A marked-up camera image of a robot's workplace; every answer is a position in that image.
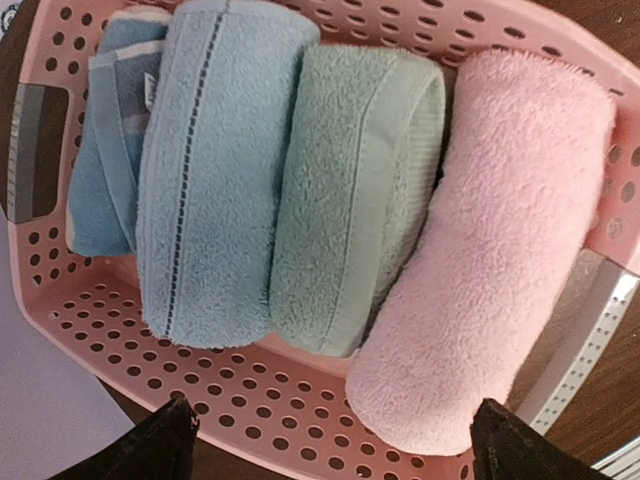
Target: basket hole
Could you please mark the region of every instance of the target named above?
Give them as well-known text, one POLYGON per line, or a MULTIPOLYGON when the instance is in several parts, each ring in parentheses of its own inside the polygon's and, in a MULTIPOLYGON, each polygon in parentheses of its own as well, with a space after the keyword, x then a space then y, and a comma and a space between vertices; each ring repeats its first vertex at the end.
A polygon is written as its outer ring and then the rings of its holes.
POLYGON ((342 425, 343 427, 353 427, 353 418, 349 417, 348 415, 343 415, 342 417, 340 417, 340 425, 342 425))
POLYGON ((208 358, 201 358, 200 360, 198 360, 198 366, 200 368, 211 368, 213 367, 213 362, 211 360, 209 360, 208 358))
POLYGON ((222 387, 220 385, 215 385, 215 384, 209 385, 207 387, 207 392, 212 397, 219 397, 220 395, 222 395, 222 387))
POLYGON ((244 434, 251 440, 257 440, 262 436, 262 430, 260 430, 258 427, 247 427, 247 429, 244 431, 244 434))
POLYGON ((258 382, 251 378, 247 378, 242 381, 242 386, 247 390, 255 390, 256 388, 258 388, 258 382))
POLYGON ((193 406, 193 409, 198 415, 206 415, 207 413, 209 413, 209 410, 210 410, 209 405, 203 402, 196 403, 193 406))
POLYGON ((254 363, 251 368, 253 369, 254 372, 256 372, 256 373, 258 373, 260 375, 262 375, 264 373, 267 373, 267 367, 265 367, 261 363, 254 363))
POLYGON ((421 25, 426 25, 427 27, 437 27, 438 26, 438 22, 437 21, 435 21, 431 17, 425 17, 425 16, 418 17, 418 23, 420 23, 421 25))
POLYGON ((353 38, 357 38, 358 40, 367 40, 369 38, 369 34, 363 30, 351 30, 349 32, 353 38))
POLYGON ((316 15, 320 18, 333 18, 333 12, 325 10, 324 8, 316 9, 316 15))
POLYGON ((331 23, 323 23, 322 25, 320 25, 320 28, 329 33, 338 33, 340 31, 338 27, 332 25, 331 23))
POLYGON ((350 444, 349 439, 344 435, 336 435, 333 441, 340 448, 347 448, 350 444))
POLYGON ((416 32, 415 38, 419 42, 423 42, 423 43, 432 42, 433 41, 433 37, 431 35, 429 35, 428 33, 423 33, 423 32, 416 32))
POLYGON ((85 47, 86 44, 87 42, 84 37, 78 37, 73 41, 73 48, 80 51, 85 47))
POLYGON ((558 50, 556 47, 544 46, 542 47, 542 51, 552 57, 561 57, 562 52, 558 50))
POLYGON ((482 23, 485 21, 484 15, 482 15, 480 12, 476 12, 475 10, 465 10, 463 15, 465 16, 465 18, 468 18, 473 22, 482 23))
POLYGON ((610 239, 615 240, 620 235, 622 235, 622 219, 621 218, 612 218, 609 220, 609 224, 607 226, 607 235, 610 239))
POLYGON ((466 30, 464 28, 458 28, 455 30, 454 32, 458 37, 463 38, 465 40, 473 40, 474 38, 476 38, 476 36, 471 33, 469 30, 466 30))
POLYGON ((514 27, 507 27, 503 31, 508 36, 512 38, 517 38, 519 40, 522 40, 523 38, 526 37, 525 33, 522 30, 518 30, 517 28, 514 28, 514 27))
POLYGON ((47 69, 47 72, 53 72, 56 68, 58 68, 58 60, 53 57, 48 58, 44 64, 44 68, 47 69))
POLYGON ((174 390, 169 394, 169 398, 171 400, 181 400, 184 399, 186 397, 186 395, 184 394, 184 392, 181 392, 180 390, 174 390))
POLYGON ((76 73, 78 73, 78 70, 80 70, 80 64, 78 62, 71 62, 67 67, 67 71, 71 75, 75 75, 76 73))
POLYGON ((162 380, 160 380, 159 378, 150 378, 147 381, 147 385, 151 390, 159 390, 160 388, 162 388, 162 380))
POLYGON ((356 474, 360 478, 371 478, 373 472, 371 472, 371 469, 366 465, 358 465, 358 468, 356 468, 356 474))
POLYGON ((633 197, 636 195, 636 184, 633 182, 627 182, 624 187, 622 187, 622 192, 620 193, 620 200, 624 203, 629 203, 633 200, 633 197))
POLYGON ((414 468, 424 468, 424 460, 420 457, 411 457, 411 465, 413 465, 414 468))
POLYGON ((298 428, 298 421, 293 417, 284 417, 282 419, 282 426, 289 430, 293 430, 295 428, 298 428))
POLYGON ((187 373, 184 376, 184 381, 187 382, 189 385, 195 385, 200 381, 200 377, 195 373, 187 373))
POLYGON ((383 5, 380 7, 380 13, 386 17, 399 17, 400 10, 394 7, 390 7, 388 5, 383 5))
POLYGON ((388 37, 382 37, 380 39, 380 43, 382 43, 383 45, 387 46, 387 47, 397 47, 398 46, 398 41, 394 40, 393 38, 388 38, 388 37))
POLYGON ((329 466, 334 470, 342 470, 344 468, 344 460, 338 457, 331 457, 329 459, 329 466))
POLYGON ((312 448, 303 448, 302 450, 300 450, 300 456, 308 462, 312 462, 316 458, 318 458, 318 454, 312 448))
POLYGON ((367 21, 359 15, 349 14, 347 15, 347 21, 353 25, 366 25, 367 21))
POLYGON ((173 362, 165 362, 162 369, 167 373, 175 373, 178 371, 178 365, 173 362))
POLYGON ((259 407, 256 410, 256 414, 260 417, 260 418, 271 418, 271 415, 273 414, 271 412, 271 410, 267 407, 259 407))
POLYGON ((387 460, 393 463, 397 463, 400 461, 400 455, 394 450, 389 450, 387 452, 387 460))
POLYGON ((282 394, 276 390, 275 388, 270 388, 267 390, 267 397, 271 400, 280 400, 282 394))
POLYGON ((240 395, 236 395, 235 397, 231 398, 231 404, 234 407, 244 408, 247 406, 247 399, 241 397, 240 395))
POLYGON ((616 163, 618 160, 620 160, 621 156, 622 156, 622 148, 620 148, 620 145, 614 145, 609 150, 609 155, 608 155, 609 163, 616 163))
POLYGON ((380 29, 383 32, 387 32, 387 33, 398 33, 400 31, 400 28, 398 28, 397 25, 394 25, 393 23, 382 23, 380 24, 380 29))
POLYGON ((631 154, 631 165, 640 167, 640 147, 636 148, 631 154))
POLYGON ((306 404, 299 398, 291 399, 290 405, 294 410, 302 410, 306 407, 306 404))
POLYGON ((363 443, 362 445, 360 445, 360 451, 369 456, 375 455, 376 453, 375 447, 370 443, 363 443))
POLYGON ((314 438, 316 440, 324 437, 324 431, 318 427, 310 427, 307 432, 309 433, 309 436, 311 438, 314 438))
POLYGON ((220 370, 220 376, 225 380, 231 380, 235 376, 235 372, 230 368, 223 368, 220 370))
POLYGON ((363 4, 360 0, 342 0, 342 3, 347 8, 352 8, 354 10, 359 10, 362 8, 363 4))
POLYGON ((336 398, 335 394, 329 390, 323 390, 320 396, 328 402, 331 402, 336 398))
POLYGON ((63 20, 69 20, 72 14, 73 11, 69 7, 64 7, 62 10, 60 10, 60 18, 63 20))
POLYGON ((298 383, 298 390, 304 393, 309 393, 311 391, 311 385, 307 382, 298 383))
POLYGON ((281 438, 281 437, 274 438, 273 448, 281 452, 284 452, 285 450, 289 449, 289 441, 286 438, 281 438))

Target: pink towel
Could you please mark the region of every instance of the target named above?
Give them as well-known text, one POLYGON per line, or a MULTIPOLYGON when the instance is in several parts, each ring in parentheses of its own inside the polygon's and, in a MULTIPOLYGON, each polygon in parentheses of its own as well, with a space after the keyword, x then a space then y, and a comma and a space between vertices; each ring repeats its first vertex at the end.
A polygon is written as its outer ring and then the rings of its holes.
POLYGON ((445 176, 418 249, 347 376, 360 420, 411 453, 471 445, 504 402, 589 228, 615 106, 576 68, 529 54, 468 59, 445 176))

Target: rolled towel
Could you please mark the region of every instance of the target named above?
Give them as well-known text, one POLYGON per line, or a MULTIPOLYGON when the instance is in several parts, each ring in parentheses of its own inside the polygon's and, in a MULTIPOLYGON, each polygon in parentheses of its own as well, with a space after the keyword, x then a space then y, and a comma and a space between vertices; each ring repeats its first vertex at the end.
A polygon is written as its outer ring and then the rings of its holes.
POLYGON ((359 346, 424 223, 445 103, 430 60, 350 46, 305 53, 270 297, 292 345, 337 357, 359 346))
POLYGON ((66 240, 88 257, 135 252, 138 175, 170 15, 155 7, 114 13, 89 63, 83 141, 67 204, 66 240))
POLYGON ((272 331, 268 285, 304 49, 287 8, 194 0, 169 27, 145 139, 136 228, 145 320, 194 347, 272 331))
POLYGON ((347 376, 382 440, 460 453, 483 398, 506 400, 589 228, 614 114, 561 63, 490 51, 461 66, 425 230, 347 376))

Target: towel label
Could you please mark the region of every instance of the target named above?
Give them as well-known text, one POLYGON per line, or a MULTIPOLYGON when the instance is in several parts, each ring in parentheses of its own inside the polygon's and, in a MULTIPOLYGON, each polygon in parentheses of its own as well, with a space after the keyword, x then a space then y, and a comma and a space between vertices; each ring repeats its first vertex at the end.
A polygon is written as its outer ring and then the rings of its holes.
POLYGON ((158 80, 150 73, 144 73, 144 104, 147 106, 147 110, 151 112, 153 104, 156 101, 156 86, 158 80))

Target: white surface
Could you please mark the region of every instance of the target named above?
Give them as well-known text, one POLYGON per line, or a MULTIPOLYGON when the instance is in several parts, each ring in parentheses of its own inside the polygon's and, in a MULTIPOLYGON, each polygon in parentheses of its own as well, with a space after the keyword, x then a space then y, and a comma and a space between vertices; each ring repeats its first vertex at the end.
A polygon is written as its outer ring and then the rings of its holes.
POLYGON ((0 480, 43 480, 84 460, 132 423, 98 380, 22 317, 0 216, 0 480))

